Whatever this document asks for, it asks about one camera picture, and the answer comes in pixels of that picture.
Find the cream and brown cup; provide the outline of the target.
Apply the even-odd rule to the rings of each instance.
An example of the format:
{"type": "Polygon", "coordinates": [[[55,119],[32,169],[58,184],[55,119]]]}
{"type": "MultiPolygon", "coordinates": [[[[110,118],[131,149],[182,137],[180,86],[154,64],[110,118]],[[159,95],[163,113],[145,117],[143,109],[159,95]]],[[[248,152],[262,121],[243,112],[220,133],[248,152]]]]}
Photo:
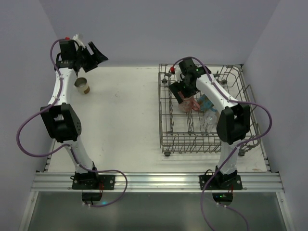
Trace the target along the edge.
{"type": "Polygon", "coordinates": [[[82,95],[88,94],[90,92],[89,84],[87,79],[84,77],[78,77],[74,82],[74,86],[82,95]]]}

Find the pink patterned mug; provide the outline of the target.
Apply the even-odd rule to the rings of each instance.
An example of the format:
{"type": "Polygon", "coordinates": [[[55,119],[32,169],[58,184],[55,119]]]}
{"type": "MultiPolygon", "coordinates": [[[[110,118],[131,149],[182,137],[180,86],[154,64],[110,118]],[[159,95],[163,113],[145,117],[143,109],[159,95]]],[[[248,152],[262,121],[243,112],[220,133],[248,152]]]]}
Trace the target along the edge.
{"type": "Polygon", "coordinates": [[[190,97],[183,99],[182,103],[179,104],[179,109],[183,112],[189,112],[192,110],[198,112],[201,110],[201,107],[193,97],[190,97]]]}

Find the blue butterfly mug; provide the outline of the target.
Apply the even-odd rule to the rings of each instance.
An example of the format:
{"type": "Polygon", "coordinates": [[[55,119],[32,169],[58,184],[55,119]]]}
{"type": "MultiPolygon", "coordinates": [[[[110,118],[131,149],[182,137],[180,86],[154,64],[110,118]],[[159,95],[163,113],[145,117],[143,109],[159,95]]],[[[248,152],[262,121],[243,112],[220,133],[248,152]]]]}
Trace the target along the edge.
{"type": "Polygon", "coordinates": [[[200,110],[203,112],[213,110],[214,105],[205,94],[198,98],[197,103],[200,106],[200,110]]]}

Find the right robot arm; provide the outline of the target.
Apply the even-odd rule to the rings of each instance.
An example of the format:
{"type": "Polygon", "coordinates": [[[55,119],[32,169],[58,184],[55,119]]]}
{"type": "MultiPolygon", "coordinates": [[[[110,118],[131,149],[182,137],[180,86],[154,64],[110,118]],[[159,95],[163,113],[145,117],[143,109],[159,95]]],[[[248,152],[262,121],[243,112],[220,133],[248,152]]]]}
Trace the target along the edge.
{"type": "Polygon", "coordinates": [[[170,71],[177,80],[168,88],[180,105],[195,110],[200,106],[193,102],[192,96],[200,91],[218,111],[216,131],[221,140],[221,153],[215,173],[206,184],[222,186],[236,180],[237,155],[250,130],[250,107],[228,94],[209,69],[204,64],[197,66],[195,60],[194,57],[185,57],[175,62],[178,67],[172,66],[170,71]]]}

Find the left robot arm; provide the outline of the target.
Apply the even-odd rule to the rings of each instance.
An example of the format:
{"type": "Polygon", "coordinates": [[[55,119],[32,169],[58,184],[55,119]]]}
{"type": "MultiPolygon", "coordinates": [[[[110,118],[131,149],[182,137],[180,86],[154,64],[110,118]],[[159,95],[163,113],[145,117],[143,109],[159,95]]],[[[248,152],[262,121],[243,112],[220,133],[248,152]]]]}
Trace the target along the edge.
{"type": "Polygon", "coordinates": [[[83,46],[77,39],[62,39],[59,46],[60,52],[51,60],[56,82],[48,105],[41,108],[41,118],[49,136],[65,148],[73,161],[73,182],[78,186],[98,185],[97,169],[81,141],[81,121],[70,101],[79,71],[89,72],[108,58],[93,42],[83,46]]]}

